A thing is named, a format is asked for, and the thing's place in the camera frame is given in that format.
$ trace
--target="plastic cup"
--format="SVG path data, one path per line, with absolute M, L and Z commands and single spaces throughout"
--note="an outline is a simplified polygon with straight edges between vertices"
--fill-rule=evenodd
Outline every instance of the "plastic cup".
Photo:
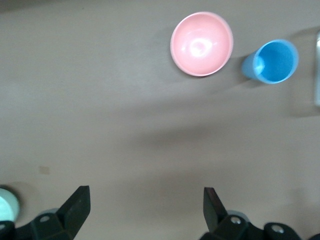
M 299 54 L 296 47 L 287 40 L 276 39 L 267 42 L 250 54 L 242 63 L 242 73 L 265 84 L 278 84 L 297 69 Z

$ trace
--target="blue cup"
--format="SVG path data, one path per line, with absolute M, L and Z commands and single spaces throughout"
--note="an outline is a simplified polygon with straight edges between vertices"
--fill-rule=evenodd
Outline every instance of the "blue cup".
M 284 39 L 267 42 L 242 63 L 242 73 L 265 84 L 278 84 L 291 77 L 297 69 L 296 47 Z

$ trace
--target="bowl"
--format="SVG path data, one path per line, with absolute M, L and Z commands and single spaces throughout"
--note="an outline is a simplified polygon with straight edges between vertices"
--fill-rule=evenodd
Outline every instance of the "bowl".
M 17 219 L 20 211 L 17 197 L 10 191 L 0 188 L 0 221 L 12 221 Z
M 234 45 L 228 23 L 212 12 L 196 12 L 174 29 L 170 52 L 183 72 L 197 77 L 220 70 L 229 60 Z

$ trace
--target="pink bowl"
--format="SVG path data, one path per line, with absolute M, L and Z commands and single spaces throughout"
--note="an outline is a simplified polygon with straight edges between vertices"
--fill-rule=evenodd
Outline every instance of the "pink bowl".
M 207 76 L 221 69 L 234 45 L 228 23 L 212 12 L 196 12 L 173 31 L 170 51 L 175 64 L 192 76 Z

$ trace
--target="gray tabletop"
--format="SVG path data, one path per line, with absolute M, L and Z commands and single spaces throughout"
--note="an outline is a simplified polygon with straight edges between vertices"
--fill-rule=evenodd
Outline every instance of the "gray tabletop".
M 0 183 L 21 196 L 17 225 L 91 187 L 76 239 L 196 240 L 203 188 L 257 227 L 320 232 L 320 112 L 313 104 L 318 0 L 2 0 Z M 197 78 L 173 63 L 175 26 L 199 11 L 234 48 Z M 287 39 L 300 62 L 266 85 L 245 56 Z

